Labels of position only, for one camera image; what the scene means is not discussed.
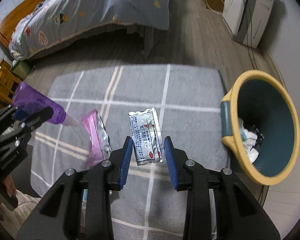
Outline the purple plastic bottle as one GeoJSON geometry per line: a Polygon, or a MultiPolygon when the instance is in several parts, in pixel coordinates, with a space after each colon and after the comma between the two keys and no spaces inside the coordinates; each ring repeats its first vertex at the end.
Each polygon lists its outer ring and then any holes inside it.
{"type": "Polygon", "coordinates": [[[12,104],[28,115],[37,113],[46,107],[51,107],[53,115],[47,120],[51,124],[62,124],[64,126],[78,126],[79,121],[68,113],[58,103],[38,92],[26,82],[22,81],[13,96],[12,104]]]}

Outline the silver foil medicine sachet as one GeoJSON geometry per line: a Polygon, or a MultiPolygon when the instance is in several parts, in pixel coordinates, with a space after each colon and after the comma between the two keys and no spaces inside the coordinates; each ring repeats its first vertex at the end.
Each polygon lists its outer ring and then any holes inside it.
{"type": "Polygon", "coordinates": [[[162,162],[165,151],[156,109],[131,111],[128,116],[137,165],[162,162]]]}

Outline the yellow teal trash bin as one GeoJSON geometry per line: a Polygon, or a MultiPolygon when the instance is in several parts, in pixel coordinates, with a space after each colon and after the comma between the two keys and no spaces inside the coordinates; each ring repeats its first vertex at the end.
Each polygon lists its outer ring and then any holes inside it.
{"type": "Polygon", "coordinates": [[[298,157],[300,125],[292,99],[277,79],[260,70],[241,74],[221,100],[221,120],[222,143],[251,180],[270,186],[287,178],[298,157]],[[254,162],[244,149],[239,120],[264,136],[254,162]]]}

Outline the light blue face mask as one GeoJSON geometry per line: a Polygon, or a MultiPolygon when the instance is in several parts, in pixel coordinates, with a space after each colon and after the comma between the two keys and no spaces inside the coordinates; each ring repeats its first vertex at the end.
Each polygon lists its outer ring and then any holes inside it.
{"type": "Polygon", "coordinates": [[[88,196],[88,189],[83,190],[83,197],[82,197],[82,206],[81,206],[81,227],[85,228],[85,216],[86,216],[86,209],[87,209],[87,196],[88,196]]]}

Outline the yellow wooden chair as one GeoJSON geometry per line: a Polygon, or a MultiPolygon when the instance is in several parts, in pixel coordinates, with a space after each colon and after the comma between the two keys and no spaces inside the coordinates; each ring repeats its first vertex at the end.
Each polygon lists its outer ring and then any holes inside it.
{"type": "Polygon", "coordinates": [[[11,72],[11,65],[0,61],[0,109],[10,105],[21,79],[11,72]]]}

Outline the small green bin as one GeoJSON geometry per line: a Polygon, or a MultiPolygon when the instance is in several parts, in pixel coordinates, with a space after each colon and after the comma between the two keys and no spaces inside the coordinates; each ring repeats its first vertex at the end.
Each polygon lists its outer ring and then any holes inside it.
{"type": "Polygon", "coordinates": [[[30,67],[25,61],[13,60],[12,62],[11,72],[22,80],[27,78],[31,69],[32,67],[30,67]]]}

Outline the pink foil wrapper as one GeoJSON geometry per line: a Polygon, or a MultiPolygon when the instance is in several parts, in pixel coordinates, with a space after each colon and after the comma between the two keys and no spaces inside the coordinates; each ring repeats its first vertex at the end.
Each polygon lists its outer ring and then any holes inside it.
{"type": "Polygon", "coordinates": [[[81,119],[90,137],[90,152],[87,158],[87,169],[108,159],[112,153],[109,136],[99,112],[94,109],[81,119]]]}

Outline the blue cartoon duvet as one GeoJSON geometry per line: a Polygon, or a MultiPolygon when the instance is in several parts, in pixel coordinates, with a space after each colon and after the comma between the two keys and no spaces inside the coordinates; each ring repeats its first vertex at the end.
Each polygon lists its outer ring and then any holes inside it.
{"type": "Polygon", "coordinates": [[[170,0],[45,0],[22,18],[9,44],[17,61],[82,36],[125,28],[145,40],[148,56],[159,30],[168,30],[170,0]]]}

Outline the grey plaid blanket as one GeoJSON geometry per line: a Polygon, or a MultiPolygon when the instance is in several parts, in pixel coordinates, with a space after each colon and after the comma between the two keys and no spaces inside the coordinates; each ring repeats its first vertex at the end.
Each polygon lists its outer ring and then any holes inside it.
{"type": "Polygon", "coordinates": [[[69,169],[87,169],[96,129],[83,123],[98,111],[110,153],[125,148],[123,185],[110,191],[115,239],[181,239],[187,193],[175,191],[159,150],[170,137],[188,158],[211,170],[229,166],[221,142],[217,70],[174,64],[101,67],[56,77],[42,93],[60,104],[78,126],[45,123],[36,130],[31,186],[44,195],[69,169]]]}

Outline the white air purifier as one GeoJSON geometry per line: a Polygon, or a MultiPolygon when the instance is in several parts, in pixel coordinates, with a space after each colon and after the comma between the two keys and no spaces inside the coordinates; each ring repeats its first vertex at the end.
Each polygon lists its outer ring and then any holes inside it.
{"type": "Polygon", "coordinates": [[[223,22],[233,41],[257,48],[274,0],[225,0],[223,22]]]}

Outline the orange wooden bed frame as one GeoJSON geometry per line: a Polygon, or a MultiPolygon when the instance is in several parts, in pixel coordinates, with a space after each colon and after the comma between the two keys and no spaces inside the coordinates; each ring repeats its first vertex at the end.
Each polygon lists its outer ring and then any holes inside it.
{"type": "Polygon", "coordinates": [[[0,45],[9,49],[10,39],[17,24],[32,13],[35,7],[45,0],[25,0],[12,10],[0,23],[0,45]]]}

